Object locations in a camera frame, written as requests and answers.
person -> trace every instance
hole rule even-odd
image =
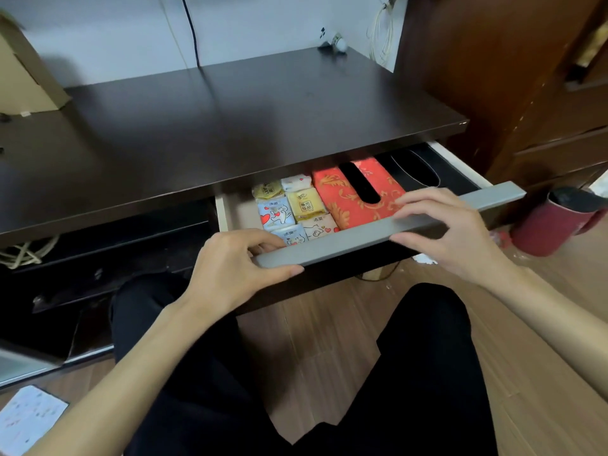
[[[398,202],[395,216],[428,214],[448,230],[437,240],[410,232],[391,240],[490,291],[608,397],[606,323],[508,260],[452,192],[417,190]],[[261,269],[250,259],[280,246],[262,230],[220,233],[201,249],[189,282],[157,274],[127,283],[112,303],[116,367],[27,454],[497,454],[466,308],[428,283],[395,309],[377,340],[379,360],[341,422],[318,424],[293,446],[280,437],[230,315],[304,270]]]

hand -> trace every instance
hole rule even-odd
[[[437,240],[413,232],[396,233],[390,239],[427,254],[453,274],[489,287],[518,268],[492,241],[479,212],[448,189],[414,190],[396,203],[404,206],[395,213],[395,218],[428,214],[444,222],[448,230]]]
[[[198,253],[190,284],[178,305],[189,307],[189,316],[216,322],[256,291],[302,273],[302,266],[263,269],[251,261],[252,254],[284,246],[282,239],[259,229],[214,234]]]

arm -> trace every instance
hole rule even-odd
[[[285,246],[268,232],[216,234],[198,255],[184,294],[165,307],[133,349],[27,452],[28,456],[122,454],[173,368],[216,321],[301,266],[261,269],[248,251]]]
[[[500,299],[598,393],[608,399],[608,323],[570,301],[498,249],[481,216],[446,189],[406,193],[396,217],[428,214],[445,222],[438,240],[403,232],[391,240],[429,255],[447,270]]]

black pants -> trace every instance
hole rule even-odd
[[[156,274],[118,291],[111,310],[117,361],[186,285]],[[451,289],[412,287],[377,345],[380,358],[340,424],[319,424],[292,446],[264,410],[235,318],[225,317],[186,353],[125,456],[497,454],[471,322]]]

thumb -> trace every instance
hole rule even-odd
[[[414,251],[418,251],[419,253],[427,254],[432,258],[434,258],[434,255],[437,256],[438,254],[437,240],[423,237],[414,232],[399,232],[391,235],[389,240],[413,249]]]
[[[302,266],[280,266],[271,269],[262,270],[262,282],[264,287],[270,286],[271,284],[277,284],[290,279],[292,276],[296,276],[304,272]]]

